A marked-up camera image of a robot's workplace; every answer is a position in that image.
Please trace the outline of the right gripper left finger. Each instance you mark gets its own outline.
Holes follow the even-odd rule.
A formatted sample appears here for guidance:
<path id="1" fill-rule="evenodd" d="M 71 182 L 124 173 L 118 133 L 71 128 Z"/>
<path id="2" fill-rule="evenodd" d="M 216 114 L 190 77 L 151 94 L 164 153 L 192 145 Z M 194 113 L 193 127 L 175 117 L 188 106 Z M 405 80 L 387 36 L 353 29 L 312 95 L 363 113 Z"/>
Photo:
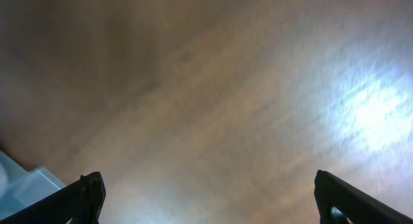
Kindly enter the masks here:
<path id="1" fill-rule="evenodd" d="M 93 172 L 2 219 L 1 224 L 98 224 L 105 197 L 101 173 Z"/>

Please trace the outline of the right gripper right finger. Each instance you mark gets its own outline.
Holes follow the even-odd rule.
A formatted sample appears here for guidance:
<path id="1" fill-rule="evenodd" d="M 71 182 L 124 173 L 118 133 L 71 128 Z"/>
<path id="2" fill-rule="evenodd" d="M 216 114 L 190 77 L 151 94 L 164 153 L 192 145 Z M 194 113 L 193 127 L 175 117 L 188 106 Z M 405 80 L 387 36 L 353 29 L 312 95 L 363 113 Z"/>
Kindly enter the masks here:
<path id="1" fill-rule="evenodd" d="M 327 171 L 317 171 L 314 184 L 314 197 L 320 215 L 320 224 L 412 224 L 412 218 Z"/>

